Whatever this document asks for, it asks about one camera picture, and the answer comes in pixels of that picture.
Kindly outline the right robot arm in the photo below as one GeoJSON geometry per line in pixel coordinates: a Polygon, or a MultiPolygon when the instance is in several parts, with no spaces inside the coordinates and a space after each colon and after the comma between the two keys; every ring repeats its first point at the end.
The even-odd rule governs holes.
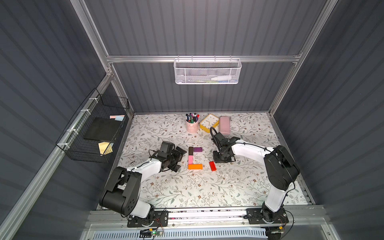
{"type": "Polygon", "coordinates": [[[296,179],[301,173],[289,151],[281,145],[268,148],[237,137],[229,139],[214,128],[210,129],[210,134],[217,147],[217,150],[213,151],[215,163],[233,163],[236,156],[242,156],[265,166],[271,186],[260,211],[253,218],[263,220],[267,224],[276,221],[285,223],[284,201],[289,192],[296,189],[296,179]]]}

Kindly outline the pink block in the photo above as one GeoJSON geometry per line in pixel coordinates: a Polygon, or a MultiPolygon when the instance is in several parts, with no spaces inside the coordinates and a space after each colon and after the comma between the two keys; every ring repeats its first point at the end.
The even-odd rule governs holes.
{"type": "Polygon", "coordinates": [[[193,165],[194,164],[194,156],[193,155],[189,155],[188,156],[188,164],[189,165],[193,165]]]}

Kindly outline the pastel sticky notes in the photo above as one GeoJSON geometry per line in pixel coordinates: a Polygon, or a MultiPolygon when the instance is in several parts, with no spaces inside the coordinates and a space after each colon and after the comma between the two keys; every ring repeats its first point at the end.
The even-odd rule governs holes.
{"type": "Polygon", "coordinates": [[[119,121],[119,122],[122,122],[125,118],[125,115],[114,115],[114,116],[110,116],[110,119],[112,120],[115,120],[115,121],[119,121]]]}

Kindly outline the orange block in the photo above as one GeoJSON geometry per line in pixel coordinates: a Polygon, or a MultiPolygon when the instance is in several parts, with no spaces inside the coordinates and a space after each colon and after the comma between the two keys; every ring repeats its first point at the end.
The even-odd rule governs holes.
{"type": "Polygon", "coordinates": [[[188,169],[189,170],[202,170],[203,165],[202,164],[189,164],[188,169]]]}

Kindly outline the yellow alarm clock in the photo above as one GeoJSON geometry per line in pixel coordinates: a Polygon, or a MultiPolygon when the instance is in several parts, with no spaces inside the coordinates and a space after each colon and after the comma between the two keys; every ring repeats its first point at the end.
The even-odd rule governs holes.
{"type": "Polygon", "coordinates": [[[200,129],[206,133],[210,133],[210,128],[216,128],[219,125],[220,118],[209,114],[200,122],[200,129]]]}

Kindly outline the aluminium rail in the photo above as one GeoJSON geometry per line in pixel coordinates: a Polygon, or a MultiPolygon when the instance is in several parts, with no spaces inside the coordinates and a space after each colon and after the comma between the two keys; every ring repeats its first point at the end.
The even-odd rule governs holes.
{"type": "MultiPolygon", "coordinates": [[[[240,227],[249,224],[244,219],[249,207],[174,208],[168,209],[168,227],[240,227]]],[[[284,206],[290,222],[295,225],[323,225],[330,222],[322,205],[284,206]]],[[[91,211],[85,229],[125,228],[130,218],[123,218],[113,211],[91,211]]]]}

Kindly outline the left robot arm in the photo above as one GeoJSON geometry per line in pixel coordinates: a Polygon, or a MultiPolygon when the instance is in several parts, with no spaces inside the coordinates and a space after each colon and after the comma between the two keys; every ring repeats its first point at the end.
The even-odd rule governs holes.
{"type": "Polygon", "coordinates": [[[149,150],[151,155],[143,163],[129,168],[116,167],[99,200],[101,207],[121,214],[146,220],[155,219],[155,207],[140,200],[141,184],[149,177],[166,171],[177,172],[179,162],[187,151],[171,142],[162,142],[159,150],[149,150]]]}

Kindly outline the red block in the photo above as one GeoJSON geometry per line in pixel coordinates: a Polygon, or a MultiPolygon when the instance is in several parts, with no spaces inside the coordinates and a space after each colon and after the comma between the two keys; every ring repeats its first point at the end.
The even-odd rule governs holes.
{"type": "Polygon", "coordinates": [[[215,172],[217,170],[215,162],[211,161],[209,162],[210,168],[212,172],[215,172]]]}

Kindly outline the black notebook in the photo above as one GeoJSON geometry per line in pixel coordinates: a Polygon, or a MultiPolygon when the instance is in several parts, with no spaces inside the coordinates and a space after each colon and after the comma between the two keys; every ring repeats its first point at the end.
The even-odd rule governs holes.
{"type": "Polygon", "coordinates": [[[85,140],[110,142],[117,131],[121,128],[121,123],[112,119],[95,118],[84,135],[85,140]]]}

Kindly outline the floral table mat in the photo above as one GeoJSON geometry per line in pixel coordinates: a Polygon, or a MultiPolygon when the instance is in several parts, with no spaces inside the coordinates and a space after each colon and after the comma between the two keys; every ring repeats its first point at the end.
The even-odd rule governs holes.
{"type": "MultiPolygon", "coordinates": [[[[217,163],[215,172],[209,162],[214,161],[217,147],[210,133],[200,129],[200,122],[209,114],[200,114],[199,130],[190,134],[186,122],[192,122],[186,114],[136,115],[123,145],[118,166],[129,168],[149,158],[149,150],[159,150],[162,142],[174,143],[188,150],[202,147],[194,153],[194,164],[202,164],[202,170],[188,169],[188,156],[181,160],[177,173],[161,172],[146,179],[141,185],[140,198],[156,208],[202,208],[261,206],[270,190],[265,166],[242,156],[234,163],[217,163]]],[[[262,147],[274,148],[280,144],[267,113],[226,113],[231,120],[231,134],[243,141],[262,147]]],[[[296,189],[289,192],[284,205],[305,205],[307,200],[296,181],[296,189]]]]}

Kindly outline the pink pencil case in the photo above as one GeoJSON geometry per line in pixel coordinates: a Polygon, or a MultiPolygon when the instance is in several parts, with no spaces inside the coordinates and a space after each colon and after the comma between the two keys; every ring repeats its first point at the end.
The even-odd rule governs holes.
{"type": "Polygon", "coordinates": [[[229,136],[231,134],[231,120],[227,116],[221,116],[219,122],[220,133],[224,136],[229,136]]]}

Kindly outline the pink pen cup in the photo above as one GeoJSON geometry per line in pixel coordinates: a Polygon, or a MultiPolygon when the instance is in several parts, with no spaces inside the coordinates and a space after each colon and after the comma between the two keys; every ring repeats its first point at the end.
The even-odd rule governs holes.
{"type": "Polygon", "coordinates": [[[199,123],[198,122],[186,122],[186,129],[187,132],[190,134],[195,134],[199,130],[199,123]]]}

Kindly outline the white mesh wall basket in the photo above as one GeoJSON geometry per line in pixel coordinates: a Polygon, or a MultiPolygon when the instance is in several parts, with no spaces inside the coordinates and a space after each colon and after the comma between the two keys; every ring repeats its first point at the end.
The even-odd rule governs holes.
{"type": "Polygon", "coordinates": [[[175,83],[178,85],[236,85],[242,62],[238,58],[176,58],[175,83]],[[212,77],[231,75],[229,82],[211,81],[212,77]]]}

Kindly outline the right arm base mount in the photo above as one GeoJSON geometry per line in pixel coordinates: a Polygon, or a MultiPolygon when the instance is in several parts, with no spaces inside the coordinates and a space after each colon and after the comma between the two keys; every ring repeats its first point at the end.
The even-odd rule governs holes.
{"type": "Polygon", "coordinates": [[[276,213],[268,208],[246,209],[244,219],[248,219],[249,224],[282,224],[289,223],[287,213],[284,208],[280,208],[276,213]]]}

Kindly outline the white bottle in basket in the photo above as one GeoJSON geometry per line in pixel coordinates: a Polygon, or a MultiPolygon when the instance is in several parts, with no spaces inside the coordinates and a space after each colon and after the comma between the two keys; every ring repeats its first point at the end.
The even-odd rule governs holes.
{"type": "Polygon", "coordinates": [[[216,81],[216,82],[229,82],[231,80],[232,80],[232,76],[231,75],[216,76],[216,77],[212,77],[211,78],[211,81],[216,81]]]}

